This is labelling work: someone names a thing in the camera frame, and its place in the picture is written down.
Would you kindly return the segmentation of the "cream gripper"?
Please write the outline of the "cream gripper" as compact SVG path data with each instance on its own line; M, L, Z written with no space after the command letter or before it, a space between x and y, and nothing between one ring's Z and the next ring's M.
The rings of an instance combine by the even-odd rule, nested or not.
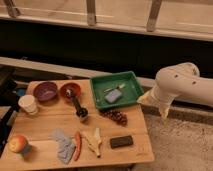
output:
M169 107L174 100L174 96L163 91L159 86L155 85L148 92L137 99L139 104L155 104L159 108L160 115L166 119L169 114Z

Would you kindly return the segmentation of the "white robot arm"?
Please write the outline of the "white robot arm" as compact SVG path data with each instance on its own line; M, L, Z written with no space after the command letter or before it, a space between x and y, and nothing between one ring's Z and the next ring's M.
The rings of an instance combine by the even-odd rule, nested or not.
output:
M155 105L161 117L166 118L172 102L178 96L213 107L213 79L201 77L198 67L191 62L164 67L157 72L155 85L137 102Z

